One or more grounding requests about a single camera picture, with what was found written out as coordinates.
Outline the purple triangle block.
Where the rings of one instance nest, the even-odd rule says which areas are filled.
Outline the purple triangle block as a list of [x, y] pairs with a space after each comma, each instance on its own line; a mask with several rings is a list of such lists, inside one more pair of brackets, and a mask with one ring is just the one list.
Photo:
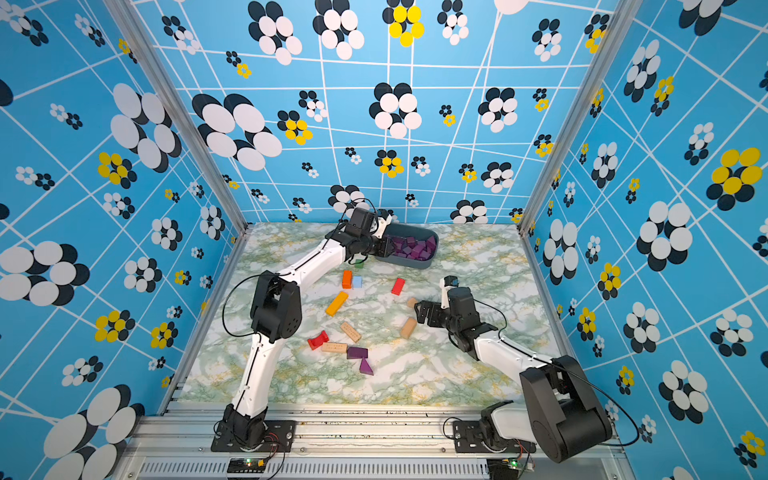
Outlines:
[[362, 359], [360, 363], [359, 371], [364, 375], [373, 376], [374, 372], [367, 359]]

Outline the purple brick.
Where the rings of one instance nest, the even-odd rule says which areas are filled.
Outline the purple brick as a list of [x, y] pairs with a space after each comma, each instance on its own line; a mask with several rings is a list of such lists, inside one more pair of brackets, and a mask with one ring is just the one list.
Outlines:
[[346, 354], [348, 359], [367, 359], [368, 349], [363, 347], [349, 346], [347, 348]]

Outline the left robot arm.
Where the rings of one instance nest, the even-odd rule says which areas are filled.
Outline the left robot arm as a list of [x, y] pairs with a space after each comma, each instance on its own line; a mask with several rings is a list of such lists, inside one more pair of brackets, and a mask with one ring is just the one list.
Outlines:
[[301, 325], [302, 292], [357, 255], [391, 255], [394, 247], [384, 238], [388, 226], [384, 220], [375, 228], [343, 221], [293, 264], [252, 277], [256, 287], [250, 309], [251, 348], [238, 389], [218, 424], [220, 439], [229, 436], [245, 451], [254, 451], [266, 441], [269, 387], [286, 340]]

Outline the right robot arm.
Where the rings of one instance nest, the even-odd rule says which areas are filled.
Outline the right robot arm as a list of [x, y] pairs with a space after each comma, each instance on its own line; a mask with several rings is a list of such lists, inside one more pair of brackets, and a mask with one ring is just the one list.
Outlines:
[[521, 408], [512, 401], [485, 408], [473, 433], [456, 431], [456, 443], [479, 443], [494, 453], [540, 450], [561, 463], [612, 438], [611, 421], [573, 357], [540, 356], [504, 339], [498, 328], [480, 320], [472, 301], [444, 308], [422, 300], [413, 309], [418, 323], [446, 330], [459, 350], [516, 378], [522, 389]]

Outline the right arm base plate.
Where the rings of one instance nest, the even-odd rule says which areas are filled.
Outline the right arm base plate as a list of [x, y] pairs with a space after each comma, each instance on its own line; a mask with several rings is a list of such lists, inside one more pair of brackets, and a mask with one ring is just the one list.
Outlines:
[[454, 420], [450, 437], [457, 453], [527, 455], [537, 451], [533, 442], [502, 438], [486, 420]]

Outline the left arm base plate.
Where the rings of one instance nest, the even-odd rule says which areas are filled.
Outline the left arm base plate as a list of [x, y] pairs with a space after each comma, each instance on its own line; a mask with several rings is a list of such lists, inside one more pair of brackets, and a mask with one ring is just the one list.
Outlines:
[[290, 452], [296, 427], [296, 421], [267, 420], [251, 425], [246, 433], [235, 434], [220, 420], [214, 425], [210, 450], [217, 453]]

